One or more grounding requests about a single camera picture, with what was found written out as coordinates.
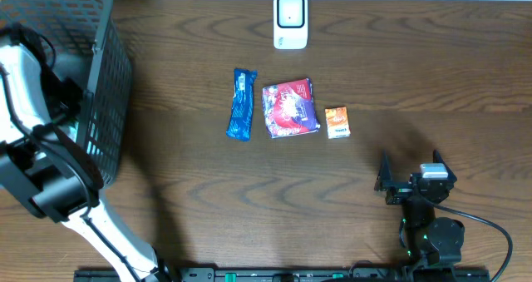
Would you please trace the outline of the blue snack bar wrapper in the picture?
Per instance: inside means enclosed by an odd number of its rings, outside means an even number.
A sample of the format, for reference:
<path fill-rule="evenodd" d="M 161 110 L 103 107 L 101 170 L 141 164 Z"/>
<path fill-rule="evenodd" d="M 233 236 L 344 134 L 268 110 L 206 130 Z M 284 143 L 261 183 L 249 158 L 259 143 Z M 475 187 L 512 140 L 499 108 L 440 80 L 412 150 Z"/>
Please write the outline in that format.
<path fill-rule="evenodd" d="M 257 71 L 234 69 L 234 95 L 227 137 L 249 141 L 254 112 L 254 82 Z"/>

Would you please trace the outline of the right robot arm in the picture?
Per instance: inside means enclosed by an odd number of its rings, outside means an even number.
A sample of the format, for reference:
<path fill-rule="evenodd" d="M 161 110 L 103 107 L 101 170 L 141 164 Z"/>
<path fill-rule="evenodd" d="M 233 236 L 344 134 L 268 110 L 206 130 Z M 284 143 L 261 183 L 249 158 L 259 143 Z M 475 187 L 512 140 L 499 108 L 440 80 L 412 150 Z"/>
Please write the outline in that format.
<path fill-rule="evenodd" d="M 400 243 L 410 256 L 401 268 L 404 281 L 455 281 L 454 264 L 461 261 L 465 227 L 448 217 L 437 217 L 435 208 L 444 201 L 457 178 L 434 151 L 432 162 L 420 165 L 407 181 L 396 181 L 386 154 L 377 174 L 374 190 L 386 194 L 388 205 L 402 210 Z"/>

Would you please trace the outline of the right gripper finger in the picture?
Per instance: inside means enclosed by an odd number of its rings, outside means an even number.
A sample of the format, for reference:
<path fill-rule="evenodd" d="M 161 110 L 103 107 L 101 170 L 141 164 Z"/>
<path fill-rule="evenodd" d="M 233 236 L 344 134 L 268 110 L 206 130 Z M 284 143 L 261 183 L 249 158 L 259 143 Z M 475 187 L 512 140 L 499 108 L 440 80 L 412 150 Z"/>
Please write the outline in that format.
<path fill-rule="evenodd" d="M 457 177 L 456 175 L 454 174 L 454 172 L 451 170 L 451 168 L 444 162 L 443 158 L 441 157 L 441 154 L 438 150 L 434 150 L 432 152 L 432 160 L 434 163 L 437 163 L 437 164 L 442 164 L 442 166 L 445 168 L 446 170 L 446 173 L 447 173 L 447 179 L 451 182 L 451 183 L 455 183 L 457 182 Z"/>
<path fill-rule="evenodd" d="M 392 170 L 385 151 L 382 152 L 381 165 L 377 174 L 374 191 L 388 191 L 393 186 Z"/>

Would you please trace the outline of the small orange snack packet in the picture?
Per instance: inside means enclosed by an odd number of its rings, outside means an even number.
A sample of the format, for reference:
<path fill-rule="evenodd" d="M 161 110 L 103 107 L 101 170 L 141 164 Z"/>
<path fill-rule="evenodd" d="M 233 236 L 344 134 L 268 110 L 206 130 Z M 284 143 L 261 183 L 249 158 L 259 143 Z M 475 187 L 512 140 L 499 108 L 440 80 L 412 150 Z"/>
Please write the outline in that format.
<path fill-rule="evenodd" d="M 349 137 L 351 135 L 345 106 L 326 108 L 325 117 L 329 139 Z"/>

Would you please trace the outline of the red purple snack packet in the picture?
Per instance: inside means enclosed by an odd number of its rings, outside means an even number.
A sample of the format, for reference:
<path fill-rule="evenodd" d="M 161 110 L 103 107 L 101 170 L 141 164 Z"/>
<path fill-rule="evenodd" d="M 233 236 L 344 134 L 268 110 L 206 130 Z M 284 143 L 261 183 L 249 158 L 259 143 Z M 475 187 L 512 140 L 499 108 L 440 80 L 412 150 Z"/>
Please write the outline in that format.
<path fill-rule="evenodd" d="M 309 78 L 264 87 L 262 103 L 265 126 L 273 139 L 320 129 Z"/>

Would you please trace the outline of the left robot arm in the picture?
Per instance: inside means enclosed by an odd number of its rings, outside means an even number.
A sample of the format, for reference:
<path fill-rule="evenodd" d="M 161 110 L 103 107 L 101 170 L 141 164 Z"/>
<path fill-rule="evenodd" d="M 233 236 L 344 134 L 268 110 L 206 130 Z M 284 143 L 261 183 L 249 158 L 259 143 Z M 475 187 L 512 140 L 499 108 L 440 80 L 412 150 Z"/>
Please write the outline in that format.
<path fill-rule="evenodd" d="M 155 249 L 106 203 L 101 172 L 62 129 L 82 89 L 60 80 L 47 38 L 18 22 L 1 30 L 1 185 L 33 216 L 87 240 L 121 281 L 174 281 Z"/>

